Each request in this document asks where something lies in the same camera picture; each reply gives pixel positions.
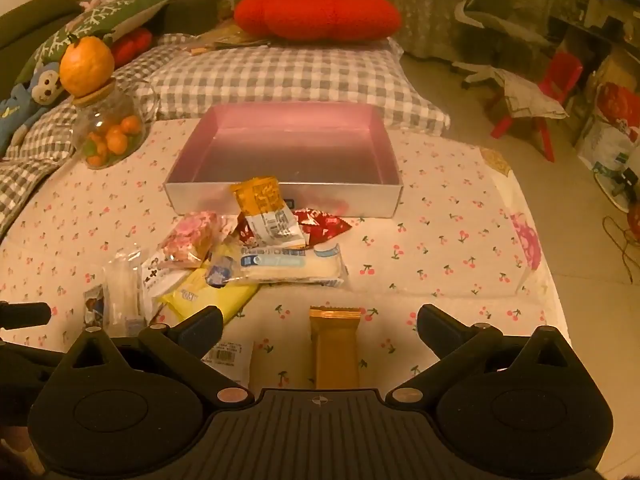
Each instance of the cork lid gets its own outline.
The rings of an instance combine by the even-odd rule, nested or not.
[[[92,92],[89,95],[85,95],[84,97],[75,97],[73,100],[73,104],[79,108],[85,108],[107,97],[107,95],[113,92],[115,88],[116,80],[112,77],[104,86],[98,88],[95,92]]]

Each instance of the chair leg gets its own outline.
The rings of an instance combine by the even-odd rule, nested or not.
[[[542,117],[535,117],[534,123],[536,128],[542,135],[542,145],[545,149],[545,156],[549,162],[555,162],[556,158],[554,157],[554,149],[551,145],[551,135],[549,134],[549,130],[546,127],[546,121]]]
[[[500,119],[500,122],[495,125],[494,130],[491,132],[491,136],[494,139],[500,139],[500,137],[502,137],[507,132],[512,124],[513,119],[509,116],[504,116]]]
[[[495,96],[491,98],[491,100],[484,106],[484,111],[489,113],[491,108],[498,104],[498,101],[502,99],[502,92],[496,92]]]

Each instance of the black ribbed plate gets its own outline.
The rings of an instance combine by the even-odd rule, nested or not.
[[[265,390],[216,414],[202,439],[140,480],[496,480],[453,455],[418,412],[373,390]],[[585,470],[572,480],[602,480]],[[67,480],[49,474],[47,480]]]

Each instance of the child chair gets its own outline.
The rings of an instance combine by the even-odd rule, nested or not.
[[[546,69],[544,79],[538,84],[540,91],[560,104],[564,103],[567,94],[573,89],[575,84],[580,78],[582,73],[582,64],[577,57],[572,56],[567,52],[561,50],[557,51],[554,55],[551,63],[549,63]],[[489,111],[494,105],[503,97],[503,94],[499,92],[494,98],[489,101],[485,107],[485,111]],[[542,142],[544,145],[546,158],[554,162],[554,151],[551,146],[551,138],[549,136],[549,130],[546,127],[546,121],[543,117],[533,117],[534,126],[542,135]],[[513,124],[513,118],[510,116],[503,117],[498,124],[496,124],[494,130],[491,132],[491,136],[494,139],[500,139],[510,126]]]

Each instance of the crosshair logo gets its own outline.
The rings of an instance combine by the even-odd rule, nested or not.
[[[327,399],[325,396],[322,396],[322,395],[311,399],[311,402],[314,403],[316,406],[324,406],[329,401],[331,401],[331,399]]]

